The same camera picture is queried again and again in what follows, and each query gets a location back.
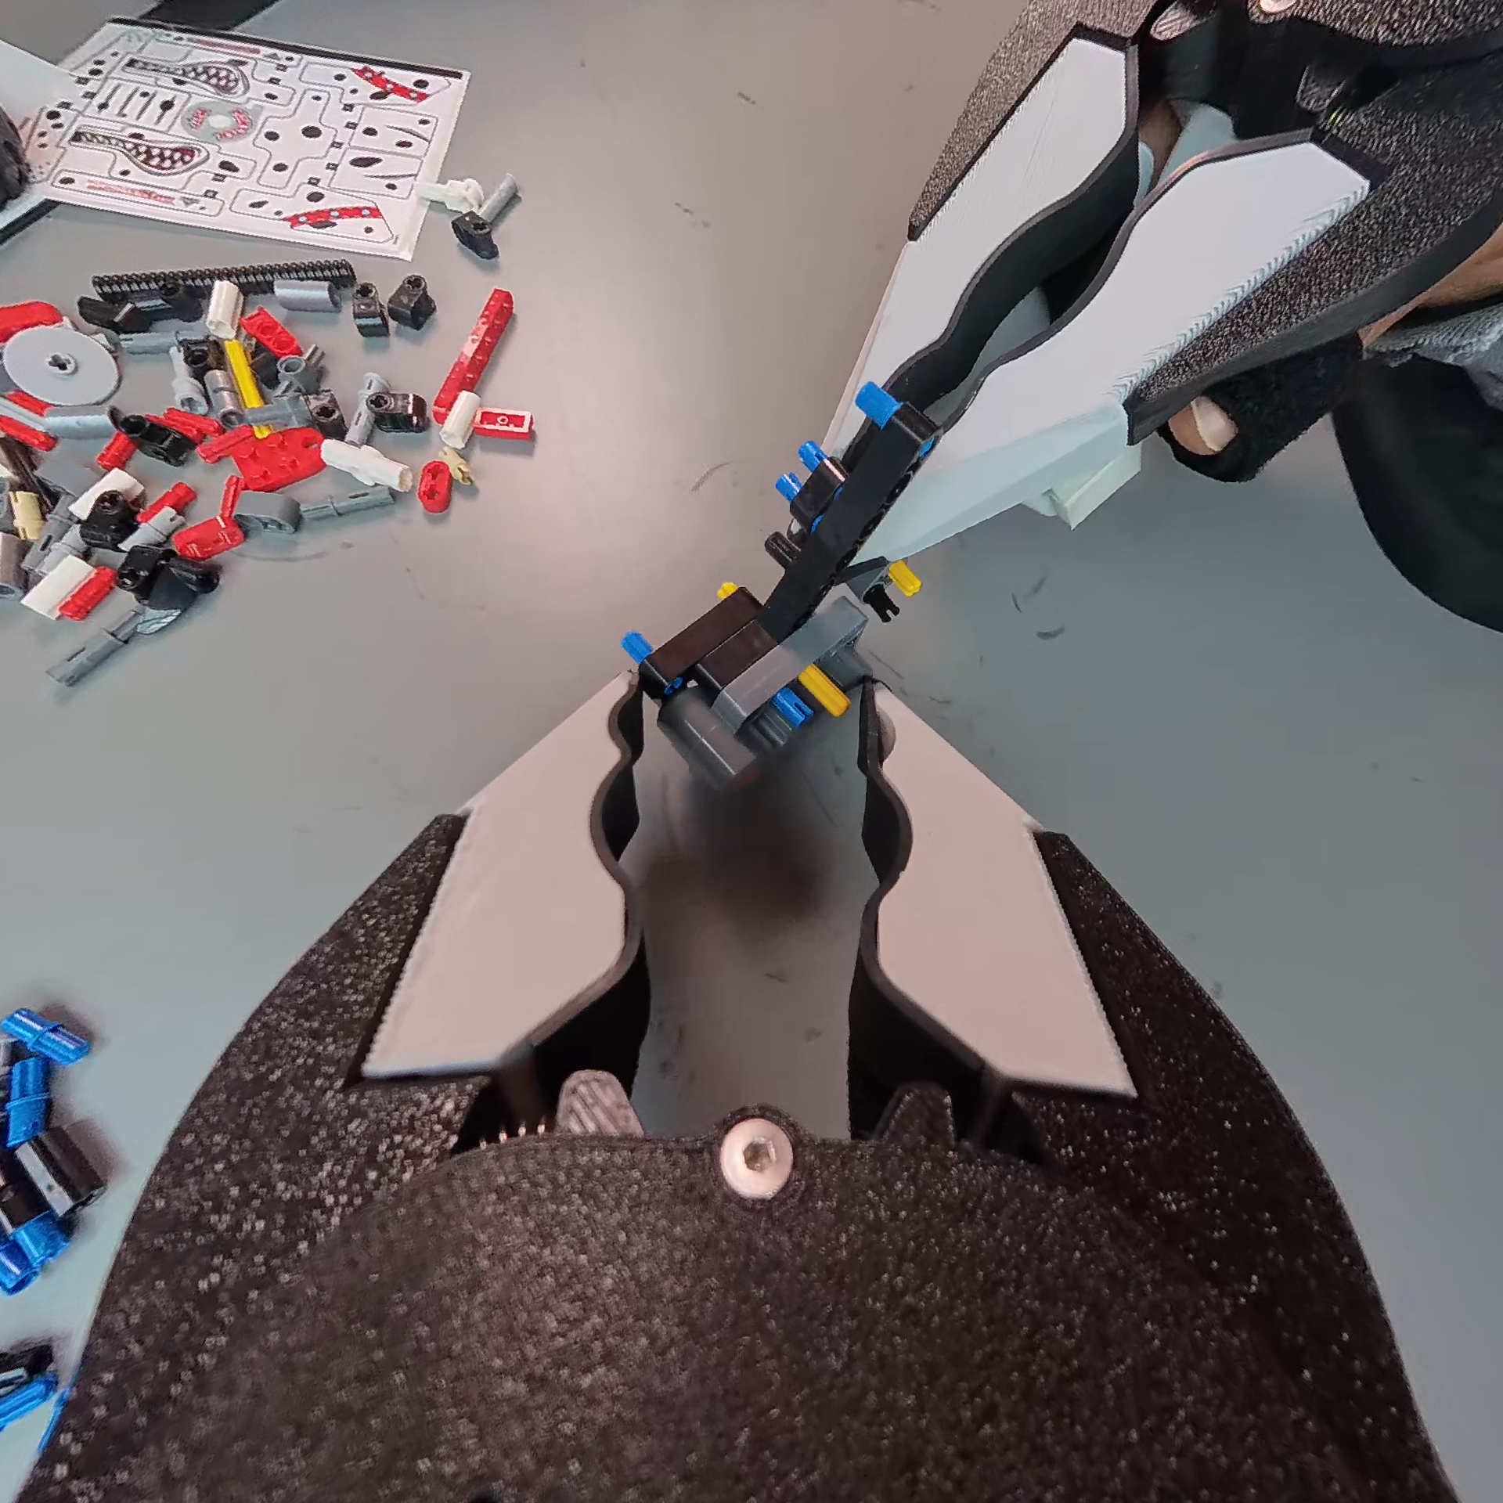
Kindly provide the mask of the pile of blue black pins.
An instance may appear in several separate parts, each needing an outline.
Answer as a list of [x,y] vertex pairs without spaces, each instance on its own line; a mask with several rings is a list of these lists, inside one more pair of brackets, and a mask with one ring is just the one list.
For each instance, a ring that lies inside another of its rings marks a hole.
[[54,1079],[94,1052],[83,1025],[34,1007],[2,1019],[2,1294],[35,1288],[75,1244],[108,1186],[57,1115]]

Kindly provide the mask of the white sticker sheet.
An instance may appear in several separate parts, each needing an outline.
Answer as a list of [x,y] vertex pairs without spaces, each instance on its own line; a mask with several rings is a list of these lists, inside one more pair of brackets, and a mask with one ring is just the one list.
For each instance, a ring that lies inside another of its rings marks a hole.
[[48,197],[117,216],[411,261],[471,74],[359,52],[108,22],[32,143]]

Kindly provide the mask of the black toothed toy rack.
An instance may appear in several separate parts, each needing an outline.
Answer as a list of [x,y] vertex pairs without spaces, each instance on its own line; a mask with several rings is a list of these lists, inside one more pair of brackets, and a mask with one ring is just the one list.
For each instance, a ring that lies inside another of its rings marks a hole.
[[207,299],[213,287],[221,282],[237,285],[248,294],[270,294],[281,282],[301,287],[325,283],[343,291],[359,282],[359,274],[343,258],[295,260],[232,268],[101,274],[92,279],[92,288],[100,299],[120,305],[167,298],[164,288],[183,290],[196,299]]

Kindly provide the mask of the person's right hand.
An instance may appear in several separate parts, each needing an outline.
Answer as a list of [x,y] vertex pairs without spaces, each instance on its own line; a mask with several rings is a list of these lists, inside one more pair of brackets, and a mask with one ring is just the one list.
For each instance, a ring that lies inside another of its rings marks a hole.
[[1194,458],[1211,459],[1240,437],[1236,422],[1210,397],[1196,397],[1164,425],[1164,433]]

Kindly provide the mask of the grey desk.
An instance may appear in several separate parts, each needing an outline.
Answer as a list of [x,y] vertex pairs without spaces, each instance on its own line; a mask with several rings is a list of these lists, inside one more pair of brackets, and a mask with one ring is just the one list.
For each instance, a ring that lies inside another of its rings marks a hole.
[[[4,1299],[70,1370],[123,1227],[249,1013],[424,826],[729,581],[820,441],[1009,4],[282,4],[288,43],[466,68],[447,167],[521,202],[499,266],[441,216],[422,337],[329,334],[424,390],[494,287],[447,516],[237,554],[67,694],[86,629],[4,612],[4,1010],[94,1035],[61,1117],[109,1187]],[[1010,511],[917,565],[869,654],[1071,837],[1243,1032],[1326,1162],[1464,1500],[1501,1500],[1501,637],[1414,592],[1329,425],[1255,483],[1163,445],[1079,530]]]

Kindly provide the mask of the person's right forearm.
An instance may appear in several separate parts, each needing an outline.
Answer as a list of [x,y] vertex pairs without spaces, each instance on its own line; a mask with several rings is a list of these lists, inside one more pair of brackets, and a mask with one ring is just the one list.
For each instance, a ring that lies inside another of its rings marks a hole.
[[1469,373],[1483,400],[1502,411],[1502,298],[1419,309],[1384,329],[1369,356],[1394,365],[1428,360]]

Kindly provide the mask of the grey black toy brick assembly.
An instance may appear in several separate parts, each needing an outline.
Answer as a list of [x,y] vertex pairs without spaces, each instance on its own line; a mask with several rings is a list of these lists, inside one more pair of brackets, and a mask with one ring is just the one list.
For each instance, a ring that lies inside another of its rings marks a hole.
[[781,642],[760,625],[762,601],[733,582],[663,648],[637,631],[623,636],[661,731],[707,785],[744,786],[818,714],[843,717],[872,675],[861,637],[873,620],[897,618],[924,584],[909,563],[880,562],[847,587],[853,595],[829,596]]

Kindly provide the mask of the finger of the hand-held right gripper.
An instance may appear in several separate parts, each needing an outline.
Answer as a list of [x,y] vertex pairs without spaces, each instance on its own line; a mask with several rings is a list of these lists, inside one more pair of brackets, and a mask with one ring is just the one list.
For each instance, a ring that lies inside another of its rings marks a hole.
[[1137,200],[1137,48],[1073,35],[911,239],[851,387],[930,411],[1005,323],[1114,236]]
[[1181,169],[1131,217],[1082,310],[985,376],[876,529],[875,554],[906,560],[1117,461],[1130,395],[1370,189],[1309,140]]

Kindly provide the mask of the grey toy disc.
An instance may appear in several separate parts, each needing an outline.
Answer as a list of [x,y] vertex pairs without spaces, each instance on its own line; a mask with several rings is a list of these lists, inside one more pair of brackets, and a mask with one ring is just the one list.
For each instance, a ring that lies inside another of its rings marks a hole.
[[67,326],[18,332],[4,346],[2,365],[13,387],[51,406],[105,404],[122,386],[114,351]]

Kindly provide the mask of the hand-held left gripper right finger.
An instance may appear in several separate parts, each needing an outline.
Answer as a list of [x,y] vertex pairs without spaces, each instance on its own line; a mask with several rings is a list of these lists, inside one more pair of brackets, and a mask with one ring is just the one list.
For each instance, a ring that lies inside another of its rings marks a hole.
[[865,684],[862,841],[876,878],[851,1068],[881,1098],[1012,1087],[1137,1098],[1045,859],[1042,827],[909,705]]

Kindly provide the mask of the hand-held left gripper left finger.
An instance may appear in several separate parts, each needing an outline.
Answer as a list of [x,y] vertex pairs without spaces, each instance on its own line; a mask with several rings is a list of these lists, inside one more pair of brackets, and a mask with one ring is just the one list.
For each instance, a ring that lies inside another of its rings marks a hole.
[[642,939],[623,870],[642,750],[642,691],[625,672],[461,808],[367,1080],[487,1073],[626,978]]

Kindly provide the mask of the pile of mixed toy parts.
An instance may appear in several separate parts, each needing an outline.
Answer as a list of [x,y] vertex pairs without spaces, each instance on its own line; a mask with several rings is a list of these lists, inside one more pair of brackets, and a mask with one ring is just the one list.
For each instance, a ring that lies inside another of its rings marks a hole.
[[95,406],[51,406],[4,370],[4,604],[90,628],[48,670],[67,691],[196,612],[248,544],[403,499],[443,516],[476,483],[465,456],[474,439],[537,439],[531,411],[485,404],[480,390],[443,422],[435,397],[381,371],[343,401],[326,353],[279,318],[348,305],[362,337],[424,332],[438,307],[422,276],[389,298],[362,280],[343,291],[282,282],[270,294],[218,282],[207,299],[163,291],[120,305],[84,296],[78,318],[42,299],[4,305],[4,346],[67,326],[106,343],[122,368],[119,390]]

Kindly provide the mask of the red long toy beam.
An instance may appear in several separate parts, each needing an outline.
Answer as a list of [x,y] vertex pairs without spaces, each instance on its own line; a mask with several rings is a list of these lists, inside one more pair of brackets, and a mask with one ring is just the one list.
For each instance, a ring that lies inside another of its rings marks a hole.
[[485,371],[513,313],[515,298],[512,291],[493,290],[480,310],[476,326],[461,345],[438,395],[430,404],[435,420],[447,420],[465,392],[479,392],[479,386],[483,381]]

